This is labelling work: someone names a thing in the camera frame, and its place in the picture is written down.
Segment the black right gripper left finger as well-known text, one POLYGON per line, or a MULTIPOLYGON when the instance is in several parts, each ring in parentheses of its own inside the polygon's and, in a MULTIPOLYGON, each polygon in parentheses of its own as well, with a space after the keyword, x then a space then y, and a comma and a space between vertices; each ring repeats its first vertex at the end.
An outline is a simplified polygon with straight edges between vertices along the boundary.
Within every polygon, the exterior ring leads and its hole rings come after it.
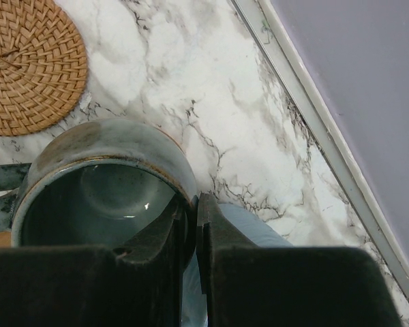
POLYGON ((124 245, 0 249, 0 326, 179 326, 185 213, 124 245))

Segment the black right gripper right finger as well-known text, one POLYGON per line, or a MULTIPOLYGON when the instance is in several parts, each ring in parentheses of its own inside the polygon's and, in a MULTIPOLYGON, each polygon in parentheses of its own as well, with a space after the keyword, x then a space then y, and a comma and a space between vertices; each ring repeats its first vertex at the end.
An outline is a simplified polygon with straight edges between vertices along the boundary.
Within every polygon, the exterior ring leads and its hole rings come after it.
POLYGON ((400 326, 377 263, 354 247, 260 247, 204 193, 197 256, 210 326, 400 326))

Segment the blue ceramic mug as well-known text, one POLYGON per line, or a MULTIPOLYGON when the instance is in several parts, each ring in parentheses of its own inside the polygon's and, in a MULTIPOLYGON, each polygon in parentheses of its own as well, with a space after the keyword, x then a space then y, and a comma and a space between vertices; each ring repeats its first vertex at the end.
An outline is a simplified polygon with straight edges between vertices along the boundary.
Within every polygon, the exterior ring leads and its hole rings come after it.
MULTIPOLYGON (((291 244, 255 214, 234 204, 220 204, 223 216, 259 247, 289 247, 291 244)), ((202 293, 197 256, 183 274, 182 326, 207 326, 207 296, 202 293)))

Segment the grey ceramic mug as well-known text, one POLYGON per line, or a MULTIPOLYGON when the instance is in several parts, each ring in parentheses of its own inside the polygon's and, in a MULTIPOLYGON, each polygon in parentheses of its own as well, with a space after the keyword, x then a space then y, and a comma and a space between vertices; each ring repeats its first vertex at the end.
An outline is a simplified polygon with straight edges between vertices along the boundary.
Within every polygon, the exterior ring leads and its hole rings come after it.
POLYGON ((31 163, 0 165, 0 232, 16 246, 108 245, 133 238, 178 200, 184 259, 194 252, 198 188, 181 147, 127 119, 77 125, 31 163))

